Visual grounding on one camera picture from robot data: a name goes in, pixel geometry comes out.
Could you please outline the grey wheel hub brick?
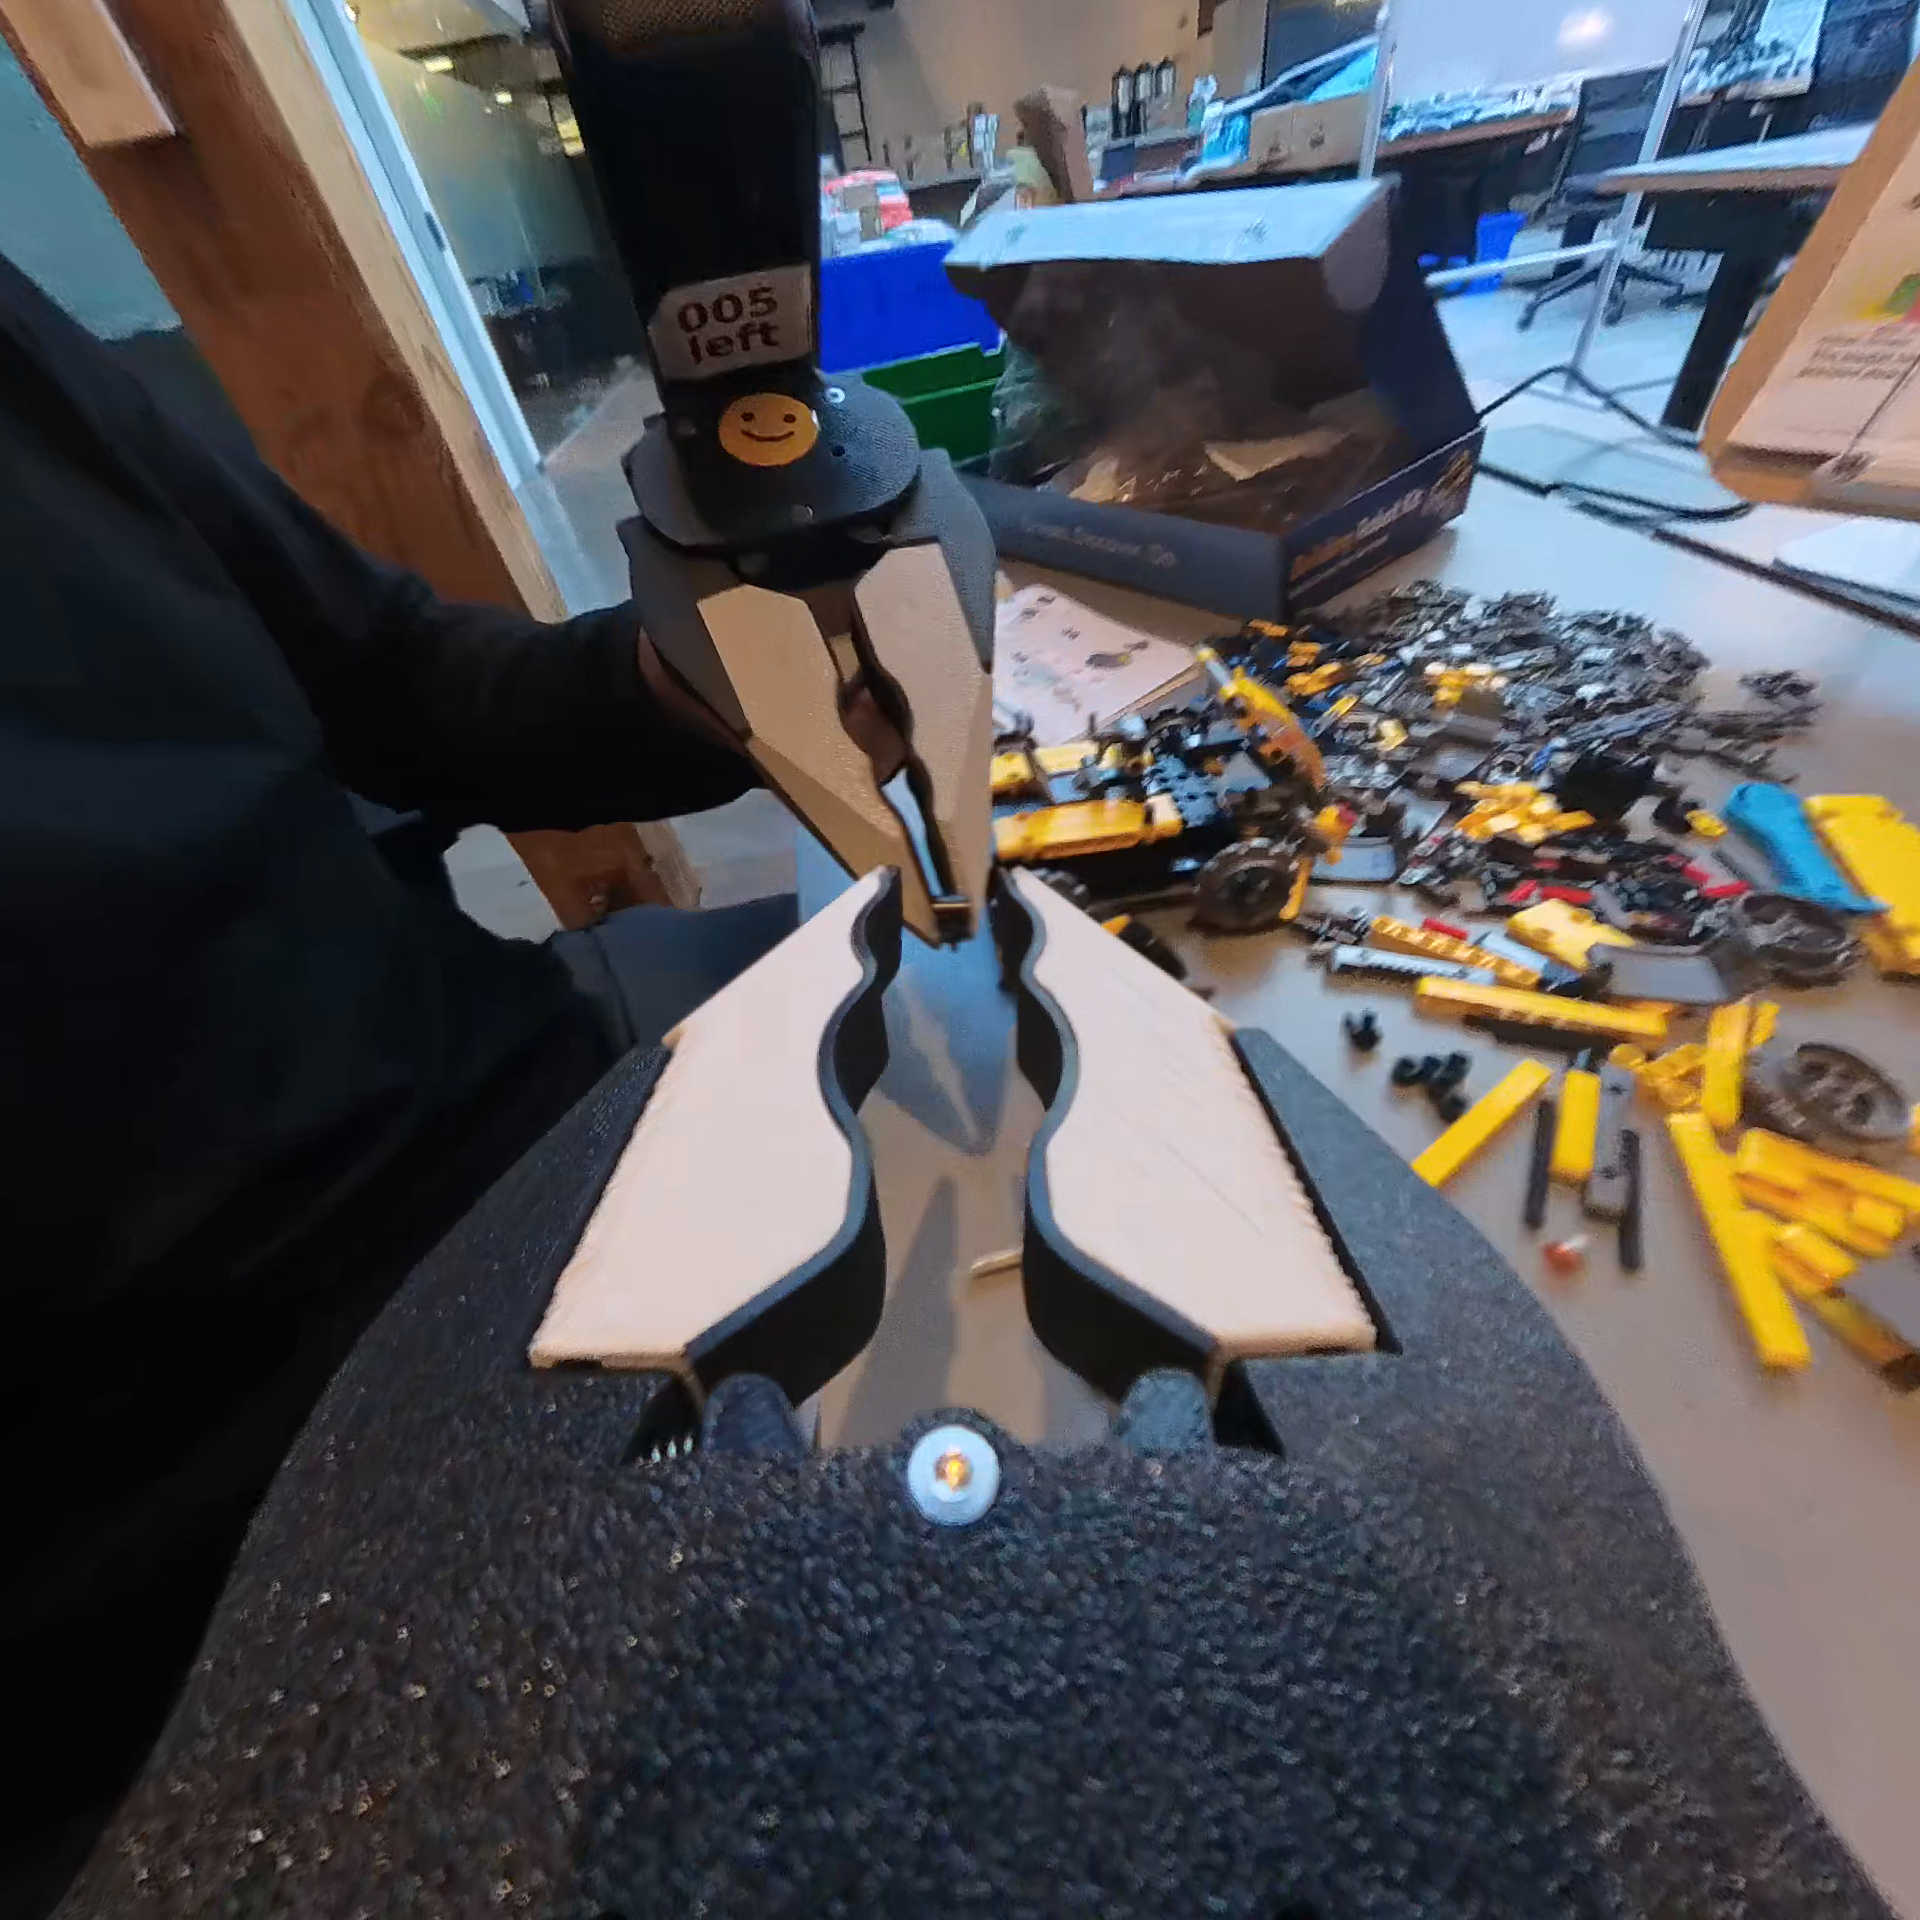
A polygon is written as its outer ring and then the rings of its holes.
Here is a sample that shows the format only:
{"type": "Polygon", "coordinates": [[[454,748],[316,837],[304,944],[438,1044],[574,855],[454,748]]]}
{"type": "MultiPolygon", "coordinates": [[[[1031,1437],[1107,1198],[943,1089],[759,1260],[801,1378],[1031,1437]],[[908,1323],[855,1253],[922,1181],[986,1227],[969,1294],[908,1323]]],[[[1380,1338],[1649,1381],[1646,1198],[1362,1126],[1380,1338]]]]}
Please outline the grey wheel hub brick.
{"type": "Polygon", "coordinates": [[[1837,987],[1861,961],[1849,920],[1812,898],[1746,891],[1727,905],[1721,923],[1740,961],[1781,987],[1837,987]]]}

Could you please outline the instruction booklet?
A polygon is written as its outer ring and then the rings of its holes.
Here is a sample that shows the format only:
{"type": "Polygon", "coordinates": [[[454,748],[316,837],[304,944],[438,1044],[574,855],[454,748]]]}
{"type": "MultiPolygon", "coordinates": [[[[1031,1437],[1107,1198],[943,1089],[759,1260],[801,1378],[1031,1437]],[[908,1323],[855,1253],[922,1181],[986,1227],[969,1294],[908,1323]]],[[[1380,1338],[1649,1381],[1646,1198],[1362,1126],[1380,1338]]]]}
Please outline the instruction booklet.
{"type": "Polygon", "coordinates": [[[1151,637],[1070,594],[1024,583],[998,600],[995,721],[1034,748],[1187,705],[1204,684],[1187,643],[1151,637]]]}

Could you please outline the clear plastic bag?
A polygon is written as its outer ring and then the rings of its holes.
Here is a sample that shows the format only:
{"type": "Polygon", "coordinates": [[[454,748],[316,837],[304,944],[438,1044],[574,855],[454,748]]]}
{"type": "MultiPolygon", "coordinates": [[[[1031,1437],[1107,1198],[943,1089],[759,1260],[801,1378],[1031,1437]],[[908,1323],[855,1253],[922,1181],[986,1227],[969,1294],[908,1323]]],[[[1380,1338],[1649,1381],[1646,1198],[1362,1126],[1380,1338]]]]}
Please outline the clear plastic bag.
{"type": "Polygon", "coordinates": [[[986,475],[1092,508],[1282,536],[1414,458],[1367,385],[1308,377],[1282,393],[1266,353],[1228,345],[1167,299],[1108,316],[1076,358],[1009,345],[986,475]]]}

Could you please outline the blue brick separator tool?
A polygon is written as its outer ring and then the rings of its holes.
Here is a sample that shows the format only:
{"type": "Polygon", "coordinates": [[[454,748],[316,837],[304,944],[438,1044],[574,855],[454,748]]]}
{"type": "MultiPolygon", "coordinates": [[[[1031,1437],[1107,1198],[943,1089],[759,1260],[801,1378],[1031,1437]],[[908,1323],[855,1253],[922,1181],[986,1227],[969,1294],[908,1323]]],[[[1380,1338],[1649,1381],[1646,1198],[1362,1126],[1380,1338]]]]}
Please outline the blue brick separator tool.
{"type": "Polygon", "coordinates": [[[1773,868],[1773,886],[1838,916],[1880,916],[1884,903],[1864,893],[1817,837],[1806,803],[1778,783],[1743,777],[1721,801],[1721,819],[1773,868]]]}

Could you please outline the whiteboard on stand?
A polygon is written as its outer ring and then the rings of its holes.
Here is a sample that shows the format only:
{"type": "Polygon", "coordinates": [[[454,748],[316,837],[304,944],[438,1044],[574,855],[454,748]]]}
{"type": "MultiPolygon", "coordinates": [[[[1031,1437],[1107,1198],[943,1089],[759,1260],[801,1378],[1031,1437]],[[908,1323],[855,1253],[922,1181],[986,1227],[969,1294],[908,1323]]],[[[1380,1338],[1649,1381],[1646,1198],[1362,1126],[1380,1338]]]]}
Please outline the whiteboard on stand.
{"type": "Polygon", "coordinates": [[[1375,168],[1462,365],[1523,339],[1568,356],[1631,202],[1588,190],[1643,156],[1692,2],[1390,2],[1375,168]]]}

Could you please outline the green plastic bin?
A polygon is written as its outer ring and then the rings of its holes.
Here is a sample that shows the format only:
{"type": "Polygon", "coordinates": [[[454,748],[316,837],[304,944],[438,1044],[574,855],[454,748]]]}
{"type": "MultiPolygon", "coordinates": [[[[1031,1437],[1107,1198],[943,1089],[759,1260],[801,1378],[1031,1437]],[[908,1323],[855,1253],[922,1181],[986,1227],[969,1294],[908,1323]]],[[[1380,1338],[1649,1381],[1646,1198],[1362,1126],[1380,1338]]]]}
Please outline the green plastic bin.
{"type": "Polygon", "coordinates": [[[953,345],[861,371],[899,399],[922,446],[941,446],[953,468],[979,468],[995,449],[995,393],[1009,345],[953,345]]]}

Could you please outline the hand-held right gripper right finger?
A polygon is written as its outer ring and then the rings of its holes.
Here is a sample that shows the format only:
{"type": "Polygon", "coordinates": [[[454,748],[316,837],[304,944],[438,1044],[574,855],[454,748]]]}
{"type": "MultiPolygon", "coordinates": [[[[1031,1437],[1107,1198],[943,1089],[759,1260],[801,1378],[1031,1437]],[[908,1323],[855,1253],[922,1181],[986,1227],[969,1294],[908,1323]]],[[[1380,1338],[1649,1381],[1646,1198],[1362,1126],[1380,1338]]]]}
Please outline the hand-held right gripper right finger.
{"type": "Polygon", "coordinates": [[[1377,1354],[1238,1026],[1031,873],[998,878],[1016,1058],[1040,1098],[1022,1299],[1045,1357],[1107,1403],[1187,1375],[1377,1354]]]}

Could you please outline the blue plastic bin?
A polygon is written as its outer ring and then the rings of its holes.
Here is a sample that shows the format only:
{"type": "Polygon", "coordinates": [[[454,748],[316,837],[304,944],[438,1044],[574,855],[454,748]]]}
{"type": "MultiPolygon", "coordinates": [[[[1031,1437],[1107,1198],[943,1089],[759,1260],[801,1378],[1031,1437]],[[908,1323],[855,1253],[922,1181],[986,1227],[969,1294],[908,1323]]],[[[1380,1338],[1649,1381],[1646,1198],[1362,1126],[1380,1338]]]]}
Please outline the blue plastic bin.
{"type": "Polygon", "coordinates": [[[822,260],[816,365],[855,373],[948,349],[999,345],[999,324],[948,277],[953,239],[862,246],[822,260]]]}

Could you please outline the grey desk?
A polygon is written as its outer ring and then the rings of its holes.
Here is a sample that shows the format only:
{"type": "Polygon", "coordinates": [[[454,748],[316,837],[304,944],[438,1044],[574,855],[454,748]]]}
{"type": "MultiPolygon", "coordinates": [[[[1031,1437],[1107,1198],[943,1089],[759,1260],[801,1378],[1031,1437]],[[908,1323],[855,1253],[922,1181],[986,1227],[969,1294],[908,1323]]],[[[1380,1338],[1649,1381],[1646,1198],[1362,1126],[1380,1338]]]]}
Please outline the grey desk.
{"type": "MultiPolygon", "coordinates": [[[[1781,764],[1806,791],[1880,795],[1916,816],[1916,637],[1706,554],[1481,480],[1458,520],[1370,580],[1550,593],[1692,637],[1707,698],[1743,673],[1821,684],[1781,764]]],[[[908,944],[884,1000],[892,1062],[862,1108],[882,1175],[888,1311],[823,1394],[823,1437],[870,1443],[904,1417],[971,1407],[1022,1439],[1085,1439],[1094,1398],[1031,1338],[1018,1277],[975,1276],[1022,1227],[1034,1098],[1012,1062],[995,946],[908,944]]],[[[1853,1856],[1916,1917],[1916,1394],[1812,1327],[1805,1375],[1766,1375],[1692,1207],[1665,1129],[1646,1140],[1646,1268],[1597,1232],[1572,1276],[1523,1230],[1528,1126],[1450,1200],[1502,1247],[1597,1375],[1653,1473],[1721,1640],[1853,1856]]]]}

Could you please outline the wooden board sign stand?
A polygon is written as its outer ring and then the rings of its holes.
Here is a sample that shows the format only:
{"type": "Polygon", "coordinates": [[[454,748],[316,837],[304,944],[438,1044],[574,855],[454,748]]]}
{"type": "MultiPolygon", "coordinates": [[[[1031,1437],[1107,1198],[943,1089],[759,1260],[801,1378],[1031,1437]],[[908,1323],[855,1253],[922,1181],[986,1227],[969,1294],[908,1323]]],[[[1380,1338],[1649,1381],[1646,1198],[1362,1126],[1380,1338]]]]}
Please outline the wooden board sign stand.
{"type": "Polygon", "coordinates": [[[1756,502],[1916,520],[1916,65],[1730,364],[1702,449],[1756,502]]]}

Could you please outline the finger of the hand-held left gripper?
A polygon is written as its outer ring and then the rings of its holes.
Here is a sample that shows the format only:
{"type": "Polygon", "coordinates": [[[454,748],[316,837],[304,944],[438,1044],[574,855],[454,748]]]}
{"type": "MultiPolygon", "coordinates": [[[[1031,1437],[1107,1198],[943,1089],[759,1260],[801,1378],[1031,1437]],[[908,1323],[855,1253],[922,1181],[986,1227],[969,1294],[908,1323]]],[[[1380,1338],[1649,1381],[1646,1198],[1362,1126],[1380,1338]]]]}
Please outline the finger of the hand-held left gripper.
{"type": "Polygon", "coordinates": [[[882,868],[899,873],[903,916],[916,934],[908,907],[925,903],[922,852],[868,750],[844,731],[843,684],[814,608],[753,583],[714,593],[696,608],[742,713],[759,770],[851,882],[882,868]]]}
{"type": "Polygon", "coordinates": [[[925,850],[908,923],[930,944],[930,898],[965,893],[979,920],[995,870],[995,673],[941,543],[884,550],[851,583],[851,647],[904,742],[925,850]]]}

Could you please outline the grey curved panel brick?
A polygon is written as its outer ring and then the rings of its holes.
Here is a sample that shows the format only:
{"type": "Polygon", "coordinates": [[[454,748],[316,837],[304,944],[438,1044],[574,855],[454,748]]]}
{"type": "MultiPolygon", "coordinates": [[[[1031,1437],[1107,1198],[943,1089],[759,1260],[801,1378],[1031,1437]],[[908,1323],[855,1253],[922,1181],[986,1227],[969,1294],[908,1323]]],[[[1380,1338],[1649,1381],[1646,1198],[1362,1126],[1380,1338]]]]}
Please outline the grey curved panel brick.
{"type": "Polygon", "coordinates": [[[1631,1005],[1720,1006],[1746,993],[1707,946],[1603,944],[1593,970],[1603,997],[1631,1005]]]}

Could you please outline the yellow black brick vehicle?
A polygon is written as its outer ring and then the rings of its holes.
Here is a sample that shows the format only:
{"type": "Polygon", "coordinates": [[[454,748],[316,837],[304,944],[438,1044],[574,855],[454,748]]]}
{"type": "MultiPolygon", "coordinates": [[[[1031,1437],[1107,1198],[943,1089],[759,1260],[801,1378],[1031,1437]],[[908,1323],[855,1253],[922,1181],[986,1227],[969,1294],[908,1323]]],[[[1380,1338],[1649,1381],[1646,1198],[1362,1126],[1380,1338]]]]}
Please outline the yellow black brick vehicle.
{"type": "Polygon", "coordinates": [[[1040,742],[1022,717],[995,741],[995,855],[1083,907],[1187,905],[1198,931],[1288,923],[1356,810],[1282,698],[1198,647],[1187,705],[1092,721],[1040,742]]]}

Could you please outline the pile of dark grey bricks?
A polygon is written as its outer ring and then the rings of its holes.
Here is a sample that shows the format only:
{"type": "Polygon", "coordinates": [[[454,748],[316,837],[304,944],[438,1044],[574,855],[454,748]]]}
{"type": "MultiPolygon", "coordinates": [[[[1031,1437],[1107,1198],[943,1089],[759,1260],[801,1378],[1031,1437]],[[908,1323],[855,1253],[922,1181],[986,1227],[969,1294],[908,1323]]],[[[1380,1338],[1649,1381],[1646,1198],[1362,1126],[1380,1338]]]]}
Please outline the pile of dark grey bricks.
{"type": "Polygon", "coordinates": [[[1328,617],[1246,621],[1217,647],[1320,748],[1356,810],[1340,868],[1356,841],[1390,850],[1367,886],[1475,911],[1564,898],[1658,942],[1756,884],[1720,852],[1730,823],[1697,770],[1773,777],[1821,715],[1799,668],[1717,690],[1679,629],[1545,593],[1417,580],[1328,617]],[[1554,767],[1583,750],[1655,758],[1655,785],[1620,819],[1561,810],[1554,767]]]}

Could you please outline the dark background table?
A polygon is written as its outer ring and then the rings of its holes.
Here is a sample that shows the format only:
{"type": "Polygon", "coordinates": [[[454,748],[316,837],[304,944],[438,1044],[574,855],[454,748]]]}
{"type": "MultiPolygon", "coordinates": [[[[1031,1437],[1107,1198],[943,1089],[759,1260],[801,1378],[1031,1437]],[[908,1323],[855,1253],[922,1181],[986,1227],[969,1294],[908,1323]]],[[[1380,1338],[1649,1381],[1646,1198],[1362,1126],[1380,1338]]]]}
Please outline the dark background table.
{"type": "Polygon", "coordinates": [[[1665,393],[1658,418],[1665,431],[1697,435],[1756,304],[1812,233],[1812,197],[1837,190],[1872,134],[1872,120],[1838,122],[1778,142],[1631,161],[1597,177],[1598,193],[1655,202],[1655,243],[1674,252],[1720,256],[1692,349],[1665,393]]]}

